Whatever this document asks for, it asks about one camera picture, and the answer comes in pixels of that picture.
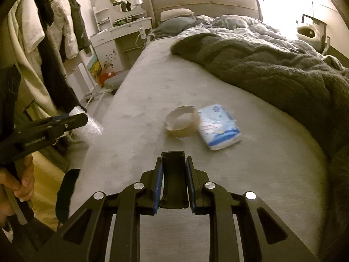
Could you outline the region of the person's left hand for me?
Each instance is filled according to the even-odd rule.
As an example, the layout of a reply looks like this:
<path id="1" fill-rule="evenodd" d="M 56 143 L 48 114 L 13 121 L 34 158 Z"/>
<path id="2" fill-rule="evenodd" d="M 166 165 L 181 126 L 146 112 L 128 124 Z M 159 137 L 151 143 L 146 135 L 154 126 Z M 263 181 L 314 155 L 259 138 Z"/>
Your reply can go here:
<path id="1" fill-rule="evenodd" d="M 9 203 L 5 188 L 12 191 L 21 202 L 30 200 L 34 195 L 34 163 L 33 155 L 27 155 L 19 164 L 24 168 L 21 180 L 17 180 L 10 172 L 1 168 L 1 228 L 5 228 L 7 217 L 13 216 L 15 211 Z"/>

